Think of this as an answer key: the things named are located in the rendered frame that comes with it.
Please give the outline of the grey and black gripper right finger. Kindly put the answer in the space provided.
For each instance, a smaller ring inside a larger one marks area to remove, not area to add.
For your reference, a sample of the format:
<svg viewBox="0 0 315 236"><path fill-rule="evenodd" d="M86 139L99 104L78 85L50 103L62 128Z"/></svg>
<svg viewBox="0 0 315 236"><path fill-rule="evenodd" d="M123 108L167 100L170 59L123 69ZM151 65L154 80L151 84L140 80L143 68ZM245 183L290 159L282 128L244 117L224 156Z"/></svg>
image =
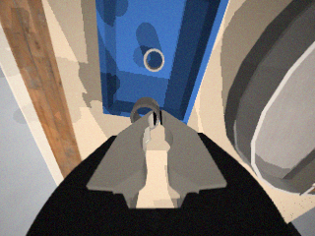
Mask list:
<svg viewBox="0 0 315 236"><path fill-rule="evenodd" d="M259 236L293 236L280 211L253 175L207 137L164 110L160 124L169 144L169 186L181 197L199 194L201 205L240 221Z"/></svg>

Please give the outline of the grey metal ring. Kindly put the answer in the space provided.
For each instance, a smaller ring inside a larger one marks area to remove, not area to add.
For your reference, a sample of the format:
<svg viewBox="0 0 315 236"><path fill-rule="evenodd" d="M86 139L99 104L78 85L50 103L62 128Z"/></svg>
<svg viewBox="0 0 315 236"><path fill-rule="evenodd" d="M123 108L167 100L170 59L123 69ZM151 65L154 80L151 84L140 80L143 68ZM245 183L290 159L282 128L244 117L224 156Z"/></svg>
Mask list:
<svg viewBox="0 0 315 236"><path fill-rule="evenodd" d="M153 126L151 128L151 130L154 129L158 125L159 120L160 120L159 105L158 105L157 101L151 97L141 97L140 99L138 99L136 101L132 111L131 111L131 114L130 114L130 120L131 120L132 124L142 117L137 112L137 109L139 109L141 107L151 108L156 113L156 115L157 115L156 125Z"/></svg>
<svg viewBox="0 0 315 236"><path fill-rule="evenodd" d="M156 67L156 68L151 67L151 66L148 64L148 60L147 60L149 53L151 53L152 51L158 52L158 53L161 55L161 58L162 58L161 64L160 64L158 67ZM163 64L164 64L164 56L163 56L163 54L162 54L158 49L155 49L155 48L154 48L154 49L150 49L150 50L148 50L148 51L146 52L146 54L145 54L145 56L144 56L144 65L146 66L146 68L147 68L149 71L151 71L151 72L157 72L157 71L159 71L159 70L163 67Z"/></svg>

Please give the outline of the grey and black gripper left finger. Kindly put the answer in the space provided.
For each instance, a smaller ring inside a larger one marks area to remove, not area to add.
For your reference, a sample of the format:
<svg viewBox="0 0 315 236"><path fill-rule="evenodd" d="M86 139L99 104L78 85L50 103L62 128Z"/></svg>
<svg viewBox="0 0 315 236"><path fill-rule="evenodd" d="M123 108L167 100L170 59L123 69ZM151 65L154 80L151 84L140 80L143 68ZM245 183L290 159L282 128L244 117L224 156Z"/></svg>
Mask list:
<svg viewBox="0 0 315 236"><path fill-rule="evenodd" d="M156 113L148 112L79 163L48 198L26 236L53 236L77 218L108 208L116 193L124 195L128 207L136 207L147 182L147 144L156 120Z"/></svg>

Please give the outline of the grey round turntable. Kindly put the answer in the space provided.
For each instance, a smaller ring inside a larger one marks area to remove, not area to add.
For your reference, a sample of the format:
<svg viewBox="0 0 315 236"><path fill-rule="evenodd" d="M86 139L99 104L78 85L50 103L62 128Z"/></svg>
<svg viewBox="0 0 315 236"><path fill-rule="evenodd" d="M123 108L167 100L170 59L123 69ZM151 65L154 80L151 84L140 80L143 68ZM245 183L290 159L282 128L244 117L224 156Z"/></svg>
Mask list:
<svg viewBox="0 0 315 236"><path fill-rule="evenodd" d="M262 182L315 196L315 0L292 0L267 25L239 67L223 118Z"/></svg>

